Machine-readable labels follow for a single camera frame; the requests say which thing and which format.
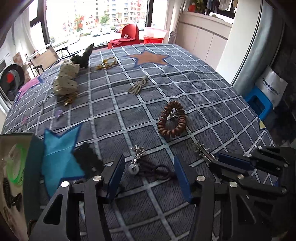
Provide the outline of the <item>silver star hair clip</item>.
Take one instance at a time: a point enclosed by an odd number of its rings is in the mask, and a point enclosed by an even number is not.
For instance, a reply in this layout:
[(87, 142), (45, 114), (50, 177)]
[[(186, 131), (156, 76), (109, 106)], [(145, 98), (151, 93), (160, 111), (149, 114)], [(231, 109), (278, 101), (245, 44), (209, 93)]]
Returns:
[(209, 162), (218, 161), (218, 159), (209, 152), (209, 149), (206, 149), (203, 144), (200, 144), (199, 142), (193, 143), (193, 146), (195, 148), (195, 152), (198, 153), (198, 155)]

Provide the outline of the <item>black hair claw clip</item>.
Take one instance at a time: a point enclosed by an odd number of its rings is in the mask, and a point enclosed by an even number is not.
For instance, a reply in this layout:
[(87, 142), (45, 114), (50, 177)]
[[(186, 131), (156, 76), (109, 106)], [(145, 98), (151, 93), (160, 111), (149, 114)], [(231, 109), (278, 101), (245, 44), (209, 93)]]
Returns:
[(16, 196), (11, 195), (11, 206), (15, 206), (18, 212), (21, 211), (22, 198), (21, 193), (18, 193)]

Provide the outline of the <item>beige jewelry tray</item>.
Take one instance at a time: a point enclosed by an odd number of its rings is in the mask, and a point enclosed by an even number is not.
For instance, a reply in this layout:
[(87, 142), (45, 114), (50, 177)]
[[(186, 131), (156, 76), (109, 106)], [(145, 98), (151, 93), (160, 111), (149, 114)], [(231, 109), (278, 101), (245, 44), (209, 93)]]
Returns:
[(1, 135), (1, 226), (28, 240), (29, 221), (38, 219), (44, 144), (32, 133)]

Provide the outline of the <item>blue plastic stool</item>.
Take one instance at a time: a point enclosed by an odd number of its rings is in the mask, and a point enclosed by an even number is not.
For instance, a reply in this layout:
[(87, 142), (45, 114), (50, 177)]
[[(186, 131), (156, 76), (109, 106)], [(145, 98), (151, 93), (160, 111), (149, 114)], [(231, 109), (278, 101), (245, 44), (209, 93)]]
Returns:
[(273, 104), (257, 86), (254, 86), (244, 99), (262, 121), (273, 109)]

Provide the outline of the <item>grey plaid bedspread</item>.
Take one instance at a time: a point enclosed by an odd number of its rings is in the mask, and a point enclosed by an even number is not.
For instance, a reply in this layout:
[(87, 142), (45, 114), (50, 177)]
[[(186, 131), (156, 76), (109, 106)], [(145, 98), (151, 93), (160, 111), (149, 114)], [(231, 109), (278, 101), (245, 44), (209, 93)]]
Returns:
[[(79, 71), (78, 95), (64, 105), (53, 93), (60, 64), (42, 73), (39, 83), (18, 95), (8, 112), (3, 135), (32, 133), (43, 142), (45, 130), (60, 141), (80, 126), (78, 146), (88, 143), (110, 165), (118, 154), (127, 163), (132, 148), (143, 159), (173, 167), (175, 154), (210, 180), (215, 176), (195, 152), (200, 142), (212, 153), (249, 153), (272, 146), (266, 130), (244, 99), (207, 63), (178, 45), (134, 45), (93, 53)], [(148, 77), (138, 95), (128, 90)]]

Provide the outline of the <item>white shopping bag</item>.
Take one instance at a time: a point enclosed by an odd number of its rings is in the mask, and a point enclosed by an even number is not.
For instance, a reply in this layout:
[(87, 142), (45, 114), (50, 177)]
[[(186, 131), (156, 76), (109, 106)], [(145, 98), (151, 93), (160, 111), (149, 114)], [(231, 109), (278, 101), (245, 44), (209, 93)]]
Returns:
[(255, 85), (273, 104), (273, 108), (276, 108), (285, 92), (287, 82), (280, 78), (270, 66), (267, 66)]

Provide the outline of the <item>green translucent bangle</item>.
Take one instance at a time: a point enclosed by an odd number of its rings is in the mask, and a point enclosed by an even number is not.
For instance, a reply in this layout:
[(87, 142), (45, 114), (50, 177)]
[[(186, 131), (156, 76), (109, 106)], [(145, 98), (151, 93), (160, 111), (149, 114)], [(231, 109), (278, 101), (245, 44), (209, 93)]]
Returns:
[(27, 149), (21, 144), (14, 144), (6, 157), (8, 180), (15, 185), (22, 185)]

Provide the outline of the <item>wooden folding chair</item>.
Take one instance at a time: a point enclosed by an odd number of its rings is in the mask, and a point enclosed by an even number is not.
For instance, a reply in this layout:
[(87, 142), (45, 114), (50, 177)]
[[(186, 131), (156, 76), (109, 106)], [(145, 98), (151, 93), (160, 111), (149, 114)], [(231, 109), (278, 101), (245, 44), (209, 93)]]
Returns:
[(63, 55), (63, 51), (68, 53), (68, 57), (71, 56), (68, 47), (55, 50), (51, 44), (47, 44), (41, 50), (29, 56), (29, 62), (33, 66), (33, 69), (40, 75), (41, 71), (44, 72), (55, 63), (66, 58), (66, 56)]

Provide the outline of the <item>white washing machine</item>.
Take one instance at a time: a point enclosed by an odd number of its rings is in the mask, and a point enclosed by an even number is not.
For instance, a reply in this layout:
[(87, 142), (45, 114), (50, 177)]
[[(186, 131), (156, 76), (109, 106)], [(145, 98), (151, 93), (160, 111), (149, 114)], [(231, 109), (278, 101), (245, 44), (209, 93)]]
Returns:
[(23, 61), (19, 53), (12, 61), (1, 60), (1, 107), (7, 113), (25, 82)]

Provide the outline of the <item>red plastic chair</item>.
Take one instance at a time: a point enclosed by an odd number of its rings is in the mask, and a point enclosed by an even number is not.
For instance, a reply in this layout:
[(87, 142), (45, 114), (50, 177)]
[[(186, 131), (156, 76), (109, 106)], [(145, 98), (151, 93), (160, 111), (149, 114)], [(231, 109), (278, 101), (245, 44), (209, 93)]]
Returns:
[(119, 39), (110, 40), (108, 43), (108, 49), (117, 48), (127, 45), (139, 44), (139, 30), (137, 25), (128, 24), (123, 27), (121, 31), (121, 37)]

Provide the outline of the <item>red plastic basin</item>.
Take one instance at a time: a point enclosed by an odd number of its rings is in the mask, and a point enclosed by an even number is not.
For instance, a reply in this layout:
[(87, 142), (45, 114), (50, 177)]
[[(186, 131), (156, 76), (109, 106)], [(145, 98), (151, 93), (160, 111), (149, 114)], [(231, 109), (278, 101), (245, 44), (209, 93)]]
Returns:
[(162, 44), (167, 30), (152, 27), (144, 28), (144, 44)]

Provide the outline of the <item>beige wall cabinet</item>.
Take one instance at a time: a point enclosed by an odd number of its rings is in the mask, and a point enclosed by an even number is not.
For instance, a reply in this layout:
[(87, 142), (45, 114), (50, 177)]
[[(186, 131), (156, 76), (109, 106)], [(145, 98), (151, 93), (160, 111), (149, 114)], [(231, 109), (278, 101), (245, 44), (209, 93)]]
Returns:
[(216, 69), (227, 43), (231, 23), (212, 16), (183, 11), (176, 44)]

